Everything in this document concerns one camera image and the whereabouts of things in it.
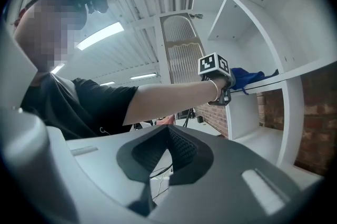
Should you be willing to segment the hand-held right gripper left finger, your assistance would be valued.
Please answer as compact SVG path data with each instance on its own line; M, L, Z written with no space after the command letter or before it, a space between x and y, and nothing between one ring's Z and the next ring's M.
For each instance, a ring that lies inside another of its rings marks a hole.
M122 145L116 160L124 174L132 181L143 184L139 198L128 208L141 216L148 216L155 208L150 188L150 175L167 149L167 126L158 126Z

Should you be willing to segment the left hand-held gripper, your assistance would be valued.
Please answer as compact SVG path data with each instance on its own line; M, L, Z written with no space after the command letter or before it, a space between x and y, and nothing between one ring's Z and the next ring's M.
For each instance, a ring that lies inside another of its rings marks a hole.
M216 52L206 55L198 60L198 75L202 81L223 77L226 86L221 89L219 97L208 105L227 106L231 101L230 88L236 84L236 79L229 68L228 61Z

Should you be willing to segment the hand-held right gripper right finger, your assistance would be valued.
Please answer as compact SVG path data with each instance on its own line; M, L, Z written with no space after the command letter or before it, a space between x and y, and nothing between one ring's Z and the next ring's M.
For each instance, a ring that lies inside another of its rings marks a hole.
M214 162L211 147L202 140L207 134L182 126L167 127L167 149L172 157L170 186L194 184Z

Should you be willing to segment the person's left hand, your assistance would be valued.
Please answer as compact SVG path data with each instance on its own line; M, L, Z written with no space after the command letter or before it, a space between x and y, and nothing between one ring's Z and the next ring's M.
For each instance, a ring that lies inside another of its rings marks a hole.
M216 85L216 88L221 92L221 90L226 87L228 79L225 76L218 76L212 78L212 81Z

